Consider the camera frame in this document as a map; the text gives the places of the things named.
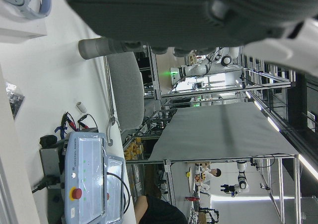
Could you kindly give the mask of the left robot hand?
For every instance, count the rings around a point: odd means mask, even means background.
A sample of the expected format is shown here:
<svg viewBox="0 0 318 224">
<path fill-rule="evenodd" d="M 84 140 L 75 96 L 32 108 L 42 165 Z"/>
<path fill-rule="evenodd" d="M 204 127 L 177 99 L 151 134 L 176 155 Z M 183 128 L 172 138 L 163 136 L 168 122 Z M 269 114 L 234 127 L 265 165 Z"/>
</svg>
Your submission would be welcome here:
<svg viewBox="0 0 318 224">
<path fill-rule="evenodd" d="M 244 47 L 246 56 L 318 74 L 318 0 L 65 0 L 98 35 L 178 56 Z"/>
</svg>

